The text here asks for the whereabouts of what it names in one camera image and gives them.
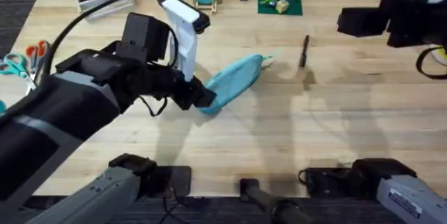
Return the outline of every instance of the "black pen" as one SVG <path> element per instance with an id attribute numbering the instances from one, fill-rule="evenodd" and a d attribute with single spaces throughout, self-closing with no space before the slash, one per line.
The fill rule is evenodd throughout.
<path id="1" fill-rule="evenodd" d="M 307 46 L 309 44 L 310 36 L 307 35 L 304 41 L 304 45 L 302 46 L 302 53 L 301 53 L 301 59 L 300 59 L 300 68 L 304 68 L 306 66 L 306 60 L 307 60 Z"/>

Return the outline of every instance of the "sticker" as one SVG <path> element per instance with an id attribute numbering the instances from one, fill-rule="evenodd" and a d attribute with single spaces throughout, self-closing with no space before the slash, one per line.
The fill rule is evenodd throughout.
<path id="1" fill-rule="evenodd" d="M 412 202 L 407 196 L 397 192 L 394 188 L 390 188 L 388 197 L 394 202 L 398 203 L 401 207 L 407 210 L 416 218 L 420 218 L 422 214 L 422 208 Z"/>

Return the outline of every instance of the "blue zipper pouch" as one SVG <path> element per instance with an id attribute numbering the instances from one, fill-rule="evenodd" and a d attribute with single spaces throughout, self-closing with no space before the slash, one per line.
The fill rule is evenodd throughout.
<path id="1" fill-rule="evenodd" d="M 248 89 L 261 74 L 261 64 L 270 57 L 253 54 L 219 71 L 205 84 L 217 96 L 209 107 L 199 107 L 205 114 L 217 113 L 223 106 Z"/>

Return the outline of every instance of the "wooden tabletop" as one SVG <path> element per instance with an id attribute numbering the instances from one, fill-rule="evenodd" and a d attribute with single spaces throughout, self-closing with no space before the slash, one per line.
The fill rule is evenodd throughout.
<path id="1" fill-rule="evenodd" d="M 423 47 L 394 49 L 386 46 L 386 35 L 337 33 L 343 7 L 374 7 L 379 1 L 302 0 L 299 17 L 258 15 L 257 0 L 222 0 L 212 25 L 199 36 L 196 75 L 205 81 L 251 53 L 274 56 L 258 81 L 215 117 L 194 107 L 183 112 L 170 102 L 160 117 L 151 118 L 136 101 L 36 194 L 74 193 L 126 152 L 161 165 L 190 165 L 192 195 L 234 195 L 240 178 L 255 177 L 274 194 L 303 196 L 296 179 L 303 168 L 393 157 L 446 196 L 447 89 L 445 82 L 417 73 Z M 168 21 L 155 0 L 137 2 L 134 12 Z M 62 43 L 56 62 L 120 39 L 127 13 L 81 22 Z M 77 14 L 74 0 L 37 0 L 13 51 L 24 52 L 40 39 L 53 41 Z M 307 69 L 298 70 L 306 34 L 311 36 Z M 427 67 L 439 69 L 431 59 Z M 18 78 L 0 78 L 0 99 L 8 105 L 25 90 Z"/>

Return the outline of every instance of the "cable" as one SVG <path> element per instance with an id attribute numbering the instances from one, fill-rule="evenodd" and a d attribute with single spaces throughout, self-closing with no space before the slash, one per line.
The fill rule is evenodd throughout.
<path id="1" fill-rule="evenodd" d="M 165 221 L 165 219 L 171 214 L 170 212 L 172 212 L 174 209 L 176 209 L 179 205 L 176 204 L 174 206 L 172 206 L 169 210 L 166 204 L 166 196 L 163 197 L 163 208 L 165 209 L 165 214 L 163 215 L 163 218 L 161 218 L 159 224 L 163 224 L 163 222 Z"/>
<path id="2" fill-rule="evenodd" d="M 180 222 L 180 223 L 183 223 L 183 224 L 189 224 L 188 222 L 183 221 L 181 218 L 179 218 L 179 217 L 177 217 L 177 216 L 175 216 L 174 214 L 171 213 L 171 212 L 172 212 L 174 209 L 176 209 L 178 206 L 181 206 L 181 204 L 179 204 L 178 200 L 176 200 L 176 201 L 177 201 L 177 204 L 175 204 L 173 207 L 171 207 L 171 208 L 168 210 L 168 204 L 167 204 L 167 202 L 166 202 L 166 196 L 163 197 L 163 209 L 165 210 L 165 215 L 164 215 L 163 218 L 160 220 L 159 224 L 162 224 L 168 216 L 171 217 L 171 218 L 174 218 L 176 221 L 178 221 L 178 222 Z"/>
<path id="3" fill-rule="evenodd" d="M 56 53 L 57 48 L 59 48 L 59 46 L 62 43 L 62 40 L 74 28 L 74 26 L 76 26 L 76 24 L 78 24 L 80 21 L 82 21 L 84 18 L 88 17 L 89 15 L 91 15 L 91 14 L 95 13 L 96 11 L 98 11 L 106 6 L 109 6 L 110 4 L 115 3 L 117 1 L 119 1 L 119 0 L 108 0 L 104 3 L 101 3 L 98 6 L 85 11 L 84 13 L 79 15 L 77 18 L 75 18 L 72 22 L 70 22 L 67 25 L 67 27 L 56 37 L 53 44 L 51 45 L 48 55 L 46 56 L 45 64 L 44 64 L 43 70 L 42 70 L 42 74 L 43 74 L 42 81 L 44 81 L 46 79 L 46 77 L 50 74 L 54 54 Z"/>
<path id="4" fill-rule="evenodd" d="M 146 105 L 147 109 L 149 109 L 149 113 L 153 117 L 159 116 L 163 112 L 163 110 L 166 108 L 166 106 L 168 105 L 168 99 L 163 98 L 164 99 L 163 105 L 160 107 L 159 111 L 155 114 L 154 111 L 152 110 L 151 106 L 149 105 L 149 103 L 145 100 L 145 98 L 143 98 L 142 96 L 138 96 L 138 98 L 142 101 L 142 103 L 144 103 Z"/>

